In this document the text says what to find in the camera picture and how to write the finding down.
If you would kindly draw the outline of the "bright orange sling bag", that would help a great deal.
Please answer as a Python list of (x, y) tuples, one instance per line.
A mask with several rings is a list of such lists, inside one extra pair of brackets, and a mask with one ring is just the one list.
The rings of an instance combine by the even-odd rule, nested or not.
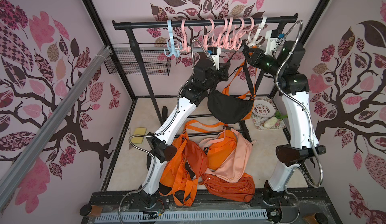
[[(240, 71), (239, 74), (236, 75), (235, 69), (232, 72), (231, 80), (229, 80), (227, 85), (230, 85), (230, 87), (229, 87), (229, 95), (232, 96), (232, 97), (239, 97), (239, 96), (244, 95), (245, 93), (247, 93), (249, 91), (249, 89), (248, 89), (248, 86), (247, 86), (247, 82), (245, 80), (244, 72)], [(257, 70), (255, 70), (255, 68), (253, 68), (249, 64), (248, 64), (248, 70), (249, 70), (249, 73), (250, 73), (251, 80), (255, 84), (255, 89), (256, 89)]]

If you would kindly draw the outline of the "black crossbody bag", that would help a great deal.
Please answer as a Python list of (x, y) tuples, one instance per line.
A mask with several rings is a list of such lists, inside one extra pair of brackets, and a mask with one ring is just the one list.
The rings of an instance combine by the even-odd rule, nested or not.
[(236, 75), (240, 71), (244, 72), (249, 89), (247, 93), (239, 97), (232, 97), (229, 95), (230, 85), (227, 85), (222, 92), (212, 88), (208, 96), (209, 111), (224, 124), (236, 124), (247, 119), (251, 115), (256, 96), (255, 84), (251, 80), (247, 61), (244, 61), (235, 71)]

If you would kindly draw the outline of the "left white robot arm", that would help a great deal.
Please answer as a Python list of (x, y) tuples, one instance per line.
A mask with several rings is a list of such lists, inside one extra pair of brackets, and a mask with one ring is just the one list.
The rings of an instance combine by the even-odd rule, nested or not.
[(209, 91), (215, 89), (218, 83), (228, 80), (229, 68), (229, 62), (220, 63), (219, 68), (216, 68), (210, 60), (200, 60), (194, 66), (192, 76), (181, 87), (173, 112), (154, 134), (149, 133), (146, 136), (150, 141), (151, 151), (147, 154), (146, 181), (140, 191), (140, 200), (145, 207), (155, 204), (163, 171), (178, 151), (172, 145), (178, 130), (208, 96)]

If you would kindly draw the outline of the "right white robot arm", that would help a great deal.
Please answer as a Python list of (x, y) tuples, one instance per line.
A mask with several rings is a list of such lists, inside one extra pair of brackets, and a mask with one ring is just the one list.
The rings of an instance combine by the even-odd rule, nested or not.
[[(243, 49), (246, 62), (271, 75), (281, 97), (290, 127), (290, 143), (276, 147), (278, 158), (272, 176), (265, 182), (263, 199), (271, 205), (279, 197), (286, 195), (287, 184), (296, 170), (306, 182), (319, 188), (323, 182), (323, 169), (319, 156), (326, 148), (319, 144), (312, 125), (309, 107), (309, 84), (304, 74), (298, 72), (306, 50), (301, 43), (286, 41), (278, 57), (270, 56), (260, 48)], [(315, 158), (319, 168), (319, 180), (314, 181), (301, 168), (307, 159)]]

